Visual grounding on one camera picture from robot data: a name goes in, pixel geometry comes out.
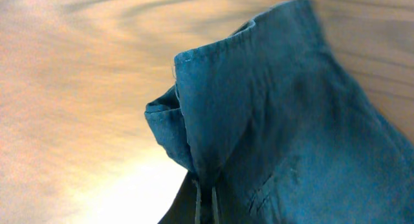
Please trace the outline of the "dark blue trousers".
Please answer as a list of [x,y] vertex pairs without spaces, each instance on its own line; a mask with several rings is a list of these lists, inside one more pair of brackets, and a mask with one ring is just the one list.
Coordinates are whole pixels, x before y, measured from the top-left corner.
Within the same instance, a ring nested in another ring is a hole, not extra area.
[[174,64],[144,113],[188,171],[163,223],[413,223],[413,145],[336,61],[311,0]]

